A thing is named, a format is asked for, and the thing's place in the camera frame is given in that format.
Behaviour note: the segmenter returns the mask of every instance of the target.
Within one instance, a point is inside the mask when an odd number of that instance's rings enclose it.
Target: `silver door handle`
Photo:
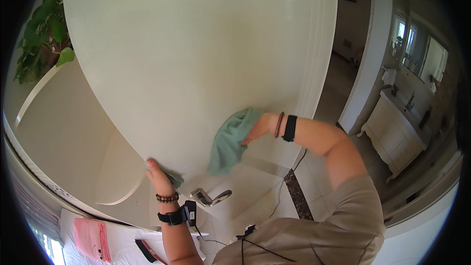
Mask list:
[[[196,202],[200,203],[203,207],[212,207],[215,204],[227,199],[231,194],[232,190],[226,190],[212,199],[202,188],[197,188],[190,194],[190,197],[193,198]]]

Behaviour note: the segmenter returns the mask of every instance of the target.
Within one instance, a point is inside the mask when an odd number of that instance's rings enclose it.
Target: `white towel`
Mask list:
[[[393,85],[394,81],[396,80],[396,69],[389,68],[386,72],[384,72],[383,77],[381,80],[384,81],[385,85]]]

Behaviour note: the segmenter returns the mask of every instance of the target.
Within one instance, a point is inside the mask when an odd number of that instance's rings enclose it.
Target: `person's hand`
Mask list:
[[[241,145],[248,144],[249,142],[269,133],[275,132],[273,128],[273,121],[275,121],[275,127],[278,122],[278,115],[272,113],[263,113],[260,116],[260,119],[255,123],[255,125],[250,130],[247,138],[241,143]]]
[[[158,195],[162,197],[171,197],[175,194],[175,187],[160,169],[159,165],[153,159],[148,159],[145,164],[149,167],[149,171],[145,171],[150,182],[156,189]]]

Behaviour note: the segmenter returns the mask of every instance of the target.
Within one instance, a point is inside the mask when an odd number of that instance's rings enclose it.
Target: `beaded bracelet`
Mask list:
[[[171,197],[162,197],[156,193],[156,199],[157,199],[157,202],[159,203],[174,203],[178,201],[179,196],[178,196],[178,192],[176,191],[175,191],[175,194]]]

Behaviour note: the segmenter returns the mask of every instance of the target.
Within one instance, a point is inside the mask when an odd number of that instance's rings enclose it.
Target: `bracelet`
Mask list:
[[[283,116],[285,115],[285,112],[281,112],[280,117],[278,118],[278,123],[276,124],[275,128],[275,138],[278,138],[278,135],[280,133],[280,126],[281,126],[281,120],[283,119]]]
[[[156,193],[156,199],[157,199],[157,202],[159,203],[174,203],[178,201],[179,196],[178,196],[178,192],[176,191],[175,191],[175,194],[171,197],[162,197]]]

